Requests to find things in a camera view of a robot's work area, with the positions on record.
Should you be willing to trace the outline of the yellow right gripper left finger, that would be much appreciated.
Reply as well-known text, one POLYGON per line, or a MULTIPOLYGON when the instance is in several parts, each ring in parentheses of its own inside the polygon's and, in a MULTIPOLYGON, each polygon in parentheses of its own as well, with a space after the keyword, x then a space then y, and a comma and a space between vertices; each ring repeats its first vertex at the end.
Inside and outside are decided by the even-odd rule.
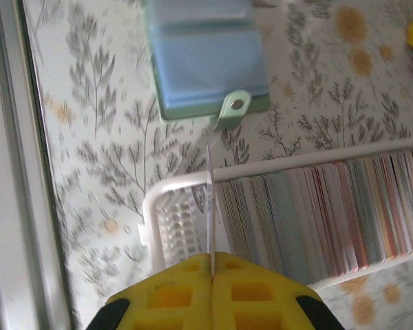
POLYGON ((199 254, 108 299, 89 330, 212 330, 211 257, 199 254))

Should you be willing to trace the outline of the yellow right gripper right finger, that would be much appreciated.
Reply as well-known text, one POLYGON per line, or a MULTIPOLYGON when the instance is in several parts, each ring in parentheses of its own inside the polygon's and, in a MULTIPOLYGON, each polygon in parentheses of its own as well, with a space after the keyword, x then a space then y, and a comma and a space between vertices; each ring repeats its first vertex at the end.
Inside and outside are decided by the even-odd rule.
POLYGON ((217 252, 213 330, 334 330, 334 314, 311 288, 217 252))

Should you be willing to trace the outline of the thin white card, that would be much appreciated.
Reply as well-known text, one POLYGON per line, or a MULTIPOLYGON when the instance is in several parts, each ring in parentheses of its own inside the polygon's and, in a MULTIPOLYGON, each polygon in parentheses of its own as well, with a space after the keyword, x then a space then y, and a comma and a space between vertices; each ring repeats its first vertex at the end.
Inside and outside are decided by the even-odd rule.
POLYGON ((207 250, 210 255, 211 278, 215 276, 215 186, 211 149, 206 146, 206 222, 207 250))

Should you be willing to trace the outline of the stack of cards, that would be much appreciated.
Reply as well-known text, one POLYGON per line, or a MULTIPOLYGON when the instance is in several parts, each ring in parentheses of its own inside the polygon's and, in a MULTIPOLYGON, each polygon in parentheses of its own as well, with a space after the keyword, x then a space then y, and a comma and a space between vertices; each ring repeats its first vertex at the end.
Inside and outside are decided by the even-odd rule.
POLYGON ((216 190, 232 253, 303 284, 413 253, 413 148, 216 190))

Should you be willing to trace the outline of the white plastic basket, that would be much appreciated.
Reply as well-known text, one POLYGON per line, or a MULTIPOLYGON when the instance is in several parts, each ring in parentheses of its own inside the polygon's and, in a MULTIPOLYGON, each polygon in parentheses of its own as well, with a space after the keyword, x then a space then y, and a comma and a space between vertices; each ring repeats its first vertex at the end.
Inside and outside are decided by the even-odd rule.
MULTIPOLYGON (((234 254, 226 237, 222 213, 217 201, 216 188, 219 183, 292 168, 350 160, 405 149, 413 149, 413 139, 332 149, 213 170, 215 186, 215 253, 228 252, 234 254)), ((208 253, 206 196, 207 171, 162 180, 146 194, 143 202, 145 226, 140 235, 141 239, 150 247, 154 273, 161 272, 197 254, 208 253)), ((413 253, 340 276, 326 278, 316 283, 301 284, 313 289, 321 289, 357 274, 375 272, 410 259, 413 259, 413 253)))

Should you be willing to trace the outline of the aluminium front rail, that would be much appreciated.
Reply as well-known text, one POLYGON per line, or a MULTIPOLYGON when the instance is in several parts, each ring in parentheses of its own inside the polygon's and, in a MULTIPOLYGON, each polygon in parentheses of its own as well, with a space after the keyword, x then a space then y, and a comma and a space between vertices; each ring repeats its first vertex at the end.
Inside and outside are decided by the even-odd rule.
POLYGON ((0 330, 74 330, 23 0, 0 0, 0 330))

